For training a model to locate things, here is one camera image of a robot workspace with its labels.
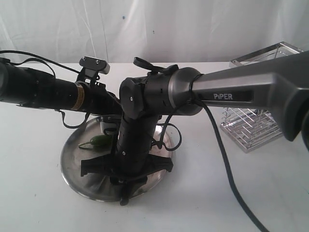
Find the metal wire basket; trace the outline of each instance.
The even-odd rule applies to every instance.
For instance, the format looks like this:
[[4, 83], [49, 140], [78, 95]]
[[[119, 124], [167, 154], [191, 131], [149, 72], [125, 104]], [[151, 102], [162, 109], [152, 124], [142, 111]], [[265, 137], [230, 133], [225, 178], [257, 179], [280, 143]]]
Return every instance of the metal wire basket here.
[[[286, 42], [274, 44], [230, 61], [230, 67], [279, 58], [303, 52]], [[282, 136], [277, 123], [267, 110], [224, 108], [220, 128], [248, 153]]]

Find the white fabric curtain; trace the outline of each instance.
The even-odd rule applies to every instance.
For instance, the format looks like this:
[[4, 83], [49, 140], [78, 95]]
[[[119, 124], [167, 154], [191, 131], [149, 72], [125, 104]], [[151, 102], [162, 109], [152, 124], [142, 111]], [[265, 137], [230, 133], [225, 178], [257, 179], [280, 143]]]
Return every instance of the white fabric curtain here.
[[58, 62], [228, 61], [281, 41], [309, 50], [308, 0], [0, 0], [0, 50]]

